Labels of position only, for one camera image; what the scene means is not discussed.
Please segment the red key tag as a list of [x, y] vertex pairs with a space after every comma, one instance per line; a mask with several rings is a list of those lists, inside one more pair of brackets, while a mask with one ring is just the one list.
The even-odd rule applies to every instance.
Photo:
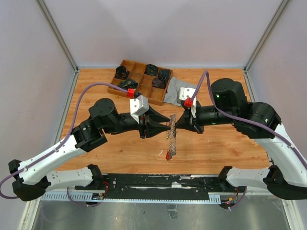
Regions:
[[168, 150], [167, 153], [166, 153], [165, 159], [167, 161], [169, 161], [169, 160], [172, 159], [173, 155], [174, 155], [173, 151], [172, 150]]

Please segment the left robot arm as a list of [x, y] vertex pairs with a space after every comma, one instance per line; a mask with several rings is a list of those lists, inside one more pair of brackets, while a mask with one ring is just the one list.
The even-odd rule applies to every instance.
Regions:
[[31, 201], [46, 192], [63, 188], [102, 189], [108, 179], [97, 165], [69, 171], [56, 168], [107, 143], [107, 134], [137, 130], [141, 138], [151, 138], [170, 130], [165, 125], [170, 119], [151, 108], [143, 96], [130, 100], [128, 113], [118, 113], [111, 99], [102, 98], [89, 108], [89, 114], [88, 119], [73, 128], [59, 143], [26, 161], [9, 162], [10, 173], [15, 179], [12, 189], [19, 199]]

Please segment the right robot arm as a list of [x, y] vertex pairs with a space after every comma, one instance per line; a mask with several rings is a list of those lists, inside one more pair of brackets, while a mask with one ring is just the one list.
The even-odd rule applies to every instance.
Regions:
[[209, 88], [211, 106], [201, 106], [195, 89], [182, 87], [177, 100], [184, 113], [177, 129], [203, 133], [210, 125], [232, 124], [237, 132], [261, 145], [272, 165], [262, 169], [225, 166], [218, 175], [218, 188], [224, 192], [235, 187], [257, 187], [284, 200], [307, 197], [307, 161], [287, 135], [275, 109], [263, 102], [249, 102], [240, 82], [229, 78], [215, 81]]

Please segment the grey folded cloth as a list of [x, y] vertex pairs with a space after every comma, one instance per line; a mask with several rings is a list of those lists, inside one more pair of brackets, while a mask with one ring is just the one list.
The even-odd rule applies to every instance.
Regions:
[[163, 102], [180, 107], [181, 105], [177, 102], [177, 95], [181, 87], [196, 89], [196, 85], [172, 77], [169, 81]]

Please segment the rolled purple tie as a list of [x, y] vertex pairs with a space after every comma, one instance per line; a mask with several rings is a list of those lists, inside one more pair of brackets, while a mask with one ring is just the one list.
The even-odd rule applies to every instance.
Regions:
[[152, 87], [155, 88], [159, 88], [159, 89], [165, 89], [166, 88], [166, 84], [164, 81], [158, 79], [158, 78], [154, 78], [152, 80]]

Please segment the wooden divided tray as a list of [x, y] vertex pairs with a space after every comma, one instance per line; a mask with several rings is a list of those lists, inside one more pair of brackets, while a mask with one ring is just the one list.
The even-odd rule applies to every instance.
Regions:
[[[168, 82], [166, 83], [166, 88], [165, 89], [159, 89], [152, 87], [152, 80], [154, 78], [158, 77], [158, 74], [156, 76], [150, 76], [145, 74], [145, 66], [147, 64], [145, 63], [140, 63], [136, 61], [131, 61], [131, 60], [123, 60], [119, 66], [125, 66], [127, 70], [130, 72], [128, 78], [135, 80], [136, 82], [139, 83], [137, 89], [135, 91], [141, 92], [142, 95], [148, 98], [149, 102], [155, 105], [162, 105], [163, 100], [168, 88], [168, 84], [170, 79], [173, 77], [173, 71], [171, 69], [171, 74]], [[115, 74], [111, 80], [111, 84], [117, 84], [116, 82], [120, 81], [119, 79], [115, 79]]]

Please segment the blue patterned tie front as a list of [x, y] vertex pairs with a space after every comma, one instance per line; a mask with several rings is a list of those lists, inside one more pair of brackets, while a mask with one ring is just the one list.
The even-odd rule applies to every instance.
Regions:
[[113, 89], [120, 92], [127, 92], [128, 90], [136, 90], [139, 83], [132, 79], [125, 79], [116, 82], [117, 84], [113, 84]]

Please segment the rolled dark tie right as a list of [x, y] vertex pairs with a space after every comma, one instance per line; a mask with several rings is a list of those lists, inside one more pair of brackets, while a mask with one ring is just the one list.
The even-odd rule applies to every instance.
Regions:
[[158, 80], [167, 83], [170, 78], [171, 70], [169, 69], [160, 69], [158, 72]]

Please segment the rolled dark tie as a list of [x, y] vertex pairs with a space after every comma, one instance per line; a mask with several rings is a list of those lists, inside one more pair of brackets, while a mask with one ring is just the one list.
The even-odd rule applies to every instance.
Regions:
[[125, 66], [119, 66], [116, 68], [115, 79], [125, 80], [129, 76], [129, 71]]
[[169, 69], [160, 69], [158, 72], [158, 80], [167, 83], [170, 78], [171, 70]]

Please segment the rolled green tie back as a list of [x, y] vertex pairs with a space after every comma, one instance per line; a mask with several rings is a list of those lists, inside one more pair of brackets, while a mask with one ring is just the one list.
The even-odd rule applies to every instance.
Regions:
[[145, 74], [150, 76], [156, 76], [158, 73], [159, 68], [156, 65], [153, 64], [147, 64], [145, 66]]

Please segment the rolled dark tie back left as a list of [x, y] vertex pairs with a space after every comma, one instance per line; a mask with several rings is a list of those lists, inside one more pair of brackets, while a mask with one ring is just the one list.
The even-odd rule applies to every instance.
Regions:
[[125, 80], [129, 76], [129, 71], [125, 66], [119, 66], [116, 68], [115, 79]]

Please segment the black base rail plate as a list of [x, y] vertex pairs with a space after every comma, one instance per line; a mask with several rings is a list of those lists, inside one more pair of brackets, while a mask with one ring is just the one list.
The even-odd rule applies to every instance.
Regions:
[[109, 191], [124, 189], [200, 189], [207, 193], [243, 192], [231, 185], [222, 185], [217, 176], [192, 174], [118, 174], [103, 175]]

